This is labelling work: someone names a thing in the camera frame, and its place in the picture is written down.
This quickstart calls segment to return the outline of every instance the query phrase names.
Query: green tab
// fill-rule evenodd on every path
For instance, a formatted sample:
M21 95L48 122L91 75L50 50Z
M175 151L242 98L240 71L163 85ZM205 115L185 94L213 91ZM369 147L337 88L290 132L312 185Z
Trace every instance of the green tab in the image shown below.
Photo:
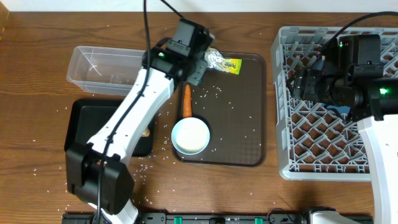
M182 217L174 217L174 224L182 224Z
M262 218L255 218L254 224L262 224Z

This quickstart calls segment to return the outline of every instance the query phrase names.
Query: orange carrot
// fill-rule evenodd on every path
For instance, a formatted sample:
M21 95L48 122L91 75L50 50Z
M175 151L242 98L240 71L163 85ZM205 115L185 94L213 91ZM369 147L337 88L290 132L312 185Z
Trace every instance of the orange carrot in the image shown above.
M191 87L189 84L185 86L184 92L184 103L182 108L182 118L192 117L192 106L191 106Z

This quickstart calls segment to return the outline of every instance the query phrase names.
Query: green led indicator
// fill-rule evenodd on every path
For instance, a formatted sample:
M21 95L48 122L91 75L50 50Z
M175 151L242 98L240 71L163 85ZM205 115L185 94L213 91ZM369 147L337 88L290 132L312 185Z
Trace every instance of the green led indicator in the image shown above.
M385 88L381 88L380 89L380 94L386 94L386 93L388 93L388 90L387 89L385 89Z

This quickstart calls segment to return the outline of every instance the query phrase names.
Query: brown tabletop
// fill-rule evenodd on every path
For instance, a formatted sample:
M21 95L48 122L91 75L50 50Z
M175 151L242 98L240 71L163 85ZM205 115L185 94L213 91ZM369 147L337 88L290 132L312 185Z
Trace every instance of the brown tabletop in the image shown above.
M266 60L267 158L257 168L186 164L174 159L171 142L164 144L164 136L170 135L175 122L177 94L174 94L160 109L160 113L169 111L169 115L162 113L157 118L151 157L133 158L129 166L132 174L141 164L150 167L134 176L138 179L134 204L139 209L166 209L175 213L267 213L274 207L296 211L309 206L330 206L341 213L372 215L369 182L287 181L280 177L271 75L270 46L279 28L343 26L360 14L185 15L209 27L220 50L255 53ZM152 44L172 36L177 22L175 14L150 13ZM398 20L378 17L358 25L397 27ZM77 45L144 49L144 36L142 13L10 14L0 42L0 223L60 223L65 212L93 211L65 192L63 144L70 109L80 98L120 97L93 96L68 83L69 60Z

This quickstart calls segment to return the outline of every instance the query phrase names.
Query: white crate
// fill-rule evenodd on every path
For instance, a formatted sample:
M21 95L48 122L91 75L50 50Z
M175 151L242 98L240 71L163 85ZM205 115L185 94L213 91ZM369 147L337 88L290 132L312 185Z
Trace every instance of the white crate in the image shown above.
M340 29L282 27L272 44L279 174L284 179L370 181L369 164L356 123L345 124L320 103L291 98L285 85L288 76L298 68L312 65L320 44ZM384 76L398 77L398 29L353 27L342 35L357 34L381 36Z

